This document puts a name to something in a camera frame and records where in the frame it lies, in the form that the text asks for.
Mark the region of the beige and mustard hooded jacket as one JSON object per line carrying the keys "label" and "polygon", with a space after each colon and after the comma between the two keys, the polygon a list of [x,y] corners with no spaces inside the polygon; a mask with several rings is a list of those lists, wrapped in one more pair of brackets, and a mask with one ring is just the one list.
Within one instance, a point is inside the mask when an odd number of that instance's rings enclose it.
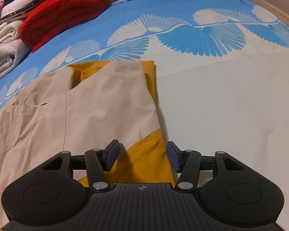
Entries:
{"label": "beige and mustard hooded jacket", "polygon": [[59,152],[118,140],[111,184],[174,183],[155,106],[153,61],[93,61],[43,74],[0,110],[0,226],[4,189]]}

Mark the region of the blue white patterned bed sheet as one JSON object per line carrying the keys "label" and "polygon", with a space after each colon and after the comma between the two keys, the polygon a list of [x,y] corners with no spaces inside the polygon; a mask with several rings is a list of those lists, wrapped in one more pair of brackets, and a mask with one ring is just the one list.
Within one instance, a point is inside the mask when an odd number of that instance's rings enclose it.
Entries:
{"label": "blue white patterned bed sheet", "polygon": [[125,0],[59,34],[0,81],[0,110],[43,74],[153,61],[164,144],[224,150],[280,187],[289,230],[289,26],[247,0]]}

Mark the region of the white folded quilt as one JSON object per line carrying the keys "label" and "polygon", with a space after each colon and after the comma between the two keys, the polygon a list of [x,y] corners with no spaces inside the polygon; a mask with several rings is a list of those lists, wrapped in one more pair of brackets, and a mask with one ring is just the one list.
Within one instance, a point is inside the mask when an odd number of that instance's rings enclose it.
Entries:
{"label": "white folded quilt", "polygon": [[0,25],[0,79],[17,67],[31,48],[20,38],[23,21],[16,20]]}

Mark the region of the red folded blanket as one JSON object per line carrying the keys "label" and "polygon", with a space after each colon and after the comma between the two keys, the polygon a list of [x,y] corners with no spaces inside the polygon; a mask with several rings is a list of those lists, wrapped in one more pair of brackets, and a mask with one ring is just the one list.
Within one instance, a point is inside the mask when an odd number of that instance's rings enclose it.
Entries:
{"label": "red folded blanket", "polygon": [[22,42],[35,52],[65,30],[95,19],[109,0],[46,0],[33,9],[22,26]]}

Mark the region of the dark patterned folded blanket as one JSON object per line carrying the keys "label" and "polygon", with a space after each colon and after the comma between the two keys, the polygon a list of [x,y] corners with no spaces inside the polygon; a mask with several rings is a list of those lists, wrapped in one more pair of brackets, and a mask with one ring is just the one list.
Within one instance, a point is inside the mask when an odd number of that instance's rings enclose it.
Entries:
{"label": "dark patterned folded blanket", "polygon": [[10,21],[14,21],[17,19],[21,19],[24,17],[27,17],[28,14],[34,9],[36,8],[38,5],[40,5],[41,3],[43,3],[46,0],[35,0],[27,5],[25,5],[24,7],[15,10],[13,12],[10,12],[9,14],[2,16],[0,18],[0,25],[2,25],[3,23],[6,22],[10,22]]}

